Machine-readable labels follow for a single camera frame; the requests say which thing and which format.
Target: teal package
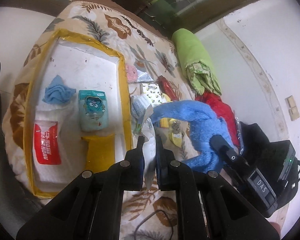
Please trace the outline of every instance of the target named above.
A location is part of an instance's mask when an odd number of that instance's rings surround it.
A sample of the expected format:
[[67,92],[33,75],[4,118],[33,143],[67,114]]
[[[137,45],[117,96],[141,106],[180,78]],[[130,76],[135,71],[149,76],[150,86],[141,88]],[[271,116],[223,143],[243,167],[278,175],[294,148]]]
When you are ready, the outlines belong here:
[[79,90],[79,115],[81,130],[84,132],[108,127],[106,93],[95,90]]

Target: blue plush towel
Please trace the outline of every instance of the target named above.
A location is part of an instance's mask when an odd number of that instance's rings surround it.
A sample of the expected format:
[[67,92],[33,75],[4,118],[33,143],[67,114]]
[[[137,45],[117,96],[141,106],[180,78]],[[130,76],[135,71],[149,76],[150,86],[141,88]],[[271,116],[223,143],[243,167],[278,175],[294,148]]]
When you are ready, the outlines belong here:
[[193,170],[207,173],[215,170],[221,171],[223,161],[210,147],[210,139],[213,135],[221,135],[227,143],[233,146],[228,132],[226,121],[217,118],[216,113],[205,103],[199,101],[175,101],[159,105],[154,108],[150,116],[152,122],[163,117],[175,118],[190,123],[190,139],[195,150],[200,152],[199,156],[184,160]]
[[65,86],[61,77],[56,75],[46,88],[42,101],[50,105],[65,104],[69,102],[75,92],[76,89]]

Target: brown ruffled trim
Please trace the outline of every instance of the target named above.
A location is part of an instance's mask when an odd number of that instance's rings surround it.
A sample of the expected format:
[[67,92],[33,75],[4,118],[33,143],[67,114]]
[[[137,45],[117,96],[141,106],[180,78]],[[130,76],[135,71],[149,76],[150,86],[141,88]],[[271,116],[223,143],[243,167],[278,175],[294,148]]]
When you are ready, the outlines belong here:
[[168,40],[168,38],[164,37],[159,31],[157,31],[155,28],[153,28],[152,26],[150,26],[148,23],[146,23],[144,20],[142,20],[140,17],[138,17],[137,15],[135,15],[132,12],[127,11],[126,9],[122,8],[120,5],[118,5],[117,3],[111,1],[111,0],[72,0],[73,2],[75,1],[84,1],[84,2],[93,2],[93,3],[98,3],[98,4],[102,4],[105,6],[108,6],[122,14],[124,14],[125,16],[128,16],[131,20],[135,21],[136,23],[138,23],[139,25],[141,25],[143,28],[145,28],[146,30],[150,31],[151,33],[155,34],[156,36],[158,36],[159,38],[163,38],[165,40]]

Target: green rolled blanket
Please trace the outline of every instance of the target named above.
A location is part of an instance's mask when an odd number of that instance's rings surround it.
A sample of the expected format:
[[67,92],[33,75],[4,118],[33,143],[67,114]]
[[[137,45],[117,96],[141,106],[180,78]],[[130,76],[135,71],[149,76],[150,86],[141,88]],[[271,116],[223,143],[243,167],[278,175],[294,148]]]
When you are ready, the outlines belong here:
[[193,88],[202,95],[204,90],[221,95],[211,58],[201,41],[186,29],[179,29],[172,35],[183,75]]

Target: floral blanket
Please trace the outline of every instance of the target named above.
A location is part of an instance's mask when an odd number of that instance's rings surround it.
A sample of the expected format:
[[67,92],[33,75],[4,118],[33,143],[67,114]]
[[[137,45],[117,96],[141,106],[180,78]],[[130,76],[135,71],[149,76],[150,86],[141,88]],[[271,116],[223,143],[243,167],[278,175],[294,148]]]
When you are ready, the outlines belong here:
[[[179,100],[194,99],[187,80],[181,73],[174,45],[156,33],[152,27],[136,20],[118,5],[111,6],[110,0],[78,0],[67,6],[51,22],[37,40],[24,62],[13,91],[10,107],[4,117],[2,128],[5,133],[6,151],[16,177],[28,187],[25,160],[23,154],[23,120],[25,100],[34,67],[42,49],[52,33],[58,28],[91,36],[111,49],[122,53],[125,63],[147,72],[154,80],[164,76],[178,95]],[[141,93],[139,85],[130,84],[131,95]],[[187,123],[182,123],[182,147],[172,144],[167,132],[158,129],[164,147],[174,152],[177,160],[194,157],[198,153],[193,149],[189,139]],[[144,187],[141,192],[125,192],[122,207],[120,239],[133,240],[134,231],[141,221],[154,211],[156,213],[143,223],[137,231],[137,239],[165,240],[177,239],[177,211],[174,192],[158,190],[156,178],[149,191]]]

